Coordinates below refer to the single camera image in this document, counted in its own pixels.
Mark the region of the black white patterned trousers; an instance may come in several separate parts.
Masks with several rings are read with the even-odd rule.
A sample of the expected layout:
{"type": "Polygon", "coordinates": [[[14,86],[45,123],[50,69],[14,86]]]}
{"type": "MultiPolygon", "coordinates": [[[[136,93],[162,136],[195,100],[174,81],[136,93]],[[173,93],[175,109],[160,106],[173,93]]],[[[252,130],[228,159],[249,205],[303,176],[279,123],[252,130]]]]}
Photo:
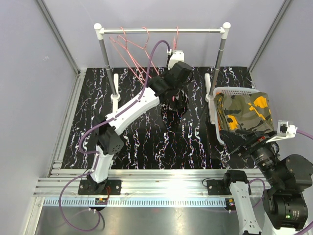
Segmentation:
{"type": "Polygon", "coordinates": [[[176,89],[169,89],[160,95],[160,103],[167,110],[177,111],[185,108],[188,104],[188,82],[182,83],[176,89]]]}

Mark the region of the camouflage olive yellow trousers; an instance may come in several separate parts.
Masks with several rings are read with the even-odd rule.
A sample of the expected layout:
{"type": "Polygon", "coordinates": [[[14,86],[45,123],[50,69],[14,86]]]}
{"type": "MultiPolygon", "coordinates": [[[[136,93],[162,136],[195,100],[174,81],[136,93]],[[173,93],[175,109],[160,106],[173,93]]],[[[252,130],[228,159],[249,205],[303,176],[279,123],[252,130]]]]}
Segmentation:
{"type": "Polygon", "coordinates": [[[268,94],[218,93],[214,98],[218,116],[218,129],[260,133],[274,131],[268,94]]]}

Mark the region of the pink wire hanger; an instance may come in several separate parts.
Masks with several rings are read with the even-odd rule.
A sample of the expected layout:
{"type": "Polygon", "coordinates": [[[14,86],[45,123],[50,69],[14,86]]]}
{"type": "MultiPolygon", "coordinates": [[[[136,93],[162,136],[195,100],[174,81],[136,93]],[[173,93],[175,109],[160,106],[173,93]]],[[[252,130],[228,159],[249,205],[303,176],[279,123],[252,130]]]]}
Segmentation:
{"type": "Polygon", "coordinates": [[[130,58],[128,52],[122,47],[125,45],[125,41],[120,37],[124,37],[123,31],[122,34],[118,34],[117,37],[114,39],[113,37],[109,37],[110,42],[112,43],[115,50],[118,52],[122,60],[126,63],[127,67],[131,70],[135,78],[144,85],[145,78],[144,74],[146,74],[146,71],[141,66],[141,64],[136,60],[136,58],[132,55],[129,46],[134,46],[128,42],[128,50],[130,54],[134,57],[134,59],[139,63],[139,65],[135,66],[132,59],[130,58]]]}
{"type": "Polygon", "coordinates": [[[174,56],[174,58],[172,59],[173,65],[177,62],[176,49],[177,49],[177,43],[178,43],[178,37],[179,37],[179,28],[176,27],[176,29],[177,29],[176,37],[174,37],[173,39],[173,56],[174,56]]]}
{"type": "Polygon", "coordinates": [[[135,47],[140,48],[141,50],[143,50],[143,51],[145,52],[146,56],[148,57],[148,59],[150,59],[150,55],[149,55],[149,53],[147,52],[147,44],[148,44],[148,42],[149,42],[150,35],[149,35],[149,32],[148,32],[147,28],[145,28],[145,27],[143,27],[143,26],[142,26],[141,28],[144,29],[144,30],[146,31],[146,33],[147,33],[147,39],[146,39],[146,42],[145,42],[145,44],[144,44],[143,47],[141,47],[141,46],[139,46],[139,45],[133,43],[132,41],[128,41],[128,40],[127,40],[127,36],[126,36],[126,32],[125,32],[124,28],[123,28],[123,27],[120,27],[120,29],[123,31],[123,34],[124,34],[124,37],[122,37],[122,36],[120,36],[120,37],[125,41],[125,45],[122,46],[122,47],[128,52],[128,54],[129,54],[130,58],[132,59],[132,61],[133,61],[133,63],[134,63],[135,66],[139,65],[139,63],[138,63],[138,62],[134,59],[134,57],[130,54],[130,52],[129,52],[129,50],[128,50],[128,42],[129,42],[130,44],[134,45],[135,47]]]}

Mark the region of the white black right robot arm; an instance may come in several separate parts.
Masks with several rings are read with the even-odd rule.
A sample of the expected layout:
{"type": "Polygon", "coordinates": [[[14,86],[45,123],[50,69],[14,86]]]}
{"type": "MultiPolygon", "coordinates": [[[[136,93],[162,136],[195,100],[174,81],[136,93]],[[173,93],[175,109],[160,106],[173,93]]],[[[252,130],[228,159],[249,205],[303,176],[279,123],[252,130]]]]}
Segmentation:
{"type": "Polygon", "coordinates": [[[242,170],[228,170],[222,181],[223,191],[231,194],[241,235],[304,235],[313,225],[306,225],[308,208],[303,191],[313,185],[313,164],[298,154],[278,159],[276,132],[239,133],[242,138],[232,153],[251,157],[269,183],[263,191],[265,221],[260,227],[249,200],[249,181],[242,170]]]}

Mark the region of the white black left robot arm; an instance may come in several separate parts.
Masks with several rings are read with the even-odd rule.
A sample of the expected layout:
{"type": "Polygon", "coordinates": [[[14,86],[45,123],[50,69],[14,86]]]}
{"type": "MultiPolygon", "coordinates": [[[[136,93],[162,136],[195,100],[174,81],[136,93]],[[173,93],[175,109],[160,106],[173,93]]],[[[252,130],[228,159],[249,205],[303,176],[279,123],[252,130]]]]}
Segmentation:
{"type": "Polygon", "coordinates": [[[192,71],[185,62],[176,62],[171,69],[151,78],[137,96],[96,126],[95,158],[85,184],[88,193],[102,194],[105,191],[110,163],[124,145],[120,135],[130,124],[159,104],[164,103],[173,111],[182,110],[187,105],[187,84],[192,71]]]}

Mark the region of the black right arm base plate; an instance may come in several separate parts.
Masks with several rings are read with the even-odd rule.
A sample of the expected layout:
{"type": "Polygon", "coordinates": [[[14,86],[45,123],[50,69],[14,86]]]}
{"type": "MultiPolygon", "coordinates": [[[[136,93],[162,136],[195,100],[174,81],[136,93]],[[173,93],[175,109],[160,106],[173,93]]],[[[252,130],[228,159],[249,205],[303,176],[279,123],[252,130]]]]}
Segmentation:
{"type": "Polygon", "coordinates": [[[224,180],[205,178],[202,180],[202,185],[207,189],[210,196],[231,195],[229,186],[227,186],[224,180]]]}

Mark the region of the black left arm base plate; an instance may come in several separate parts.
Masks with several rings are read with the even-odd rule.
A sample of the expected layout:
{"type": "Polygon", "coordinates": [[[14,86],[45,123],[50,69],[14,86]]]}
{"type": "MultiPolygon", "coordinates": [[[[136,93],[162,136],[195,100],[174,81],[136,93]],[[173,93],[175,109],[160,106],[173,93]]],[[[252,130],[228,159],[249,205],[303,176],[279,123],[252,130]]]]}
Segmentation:
{"type": "Polygon", "coordinates": [[[88,180],[81,180],[78,188],[79,195],[120,195],[122,181],[108,179],[102,183],[91,183],[88,180]]]}

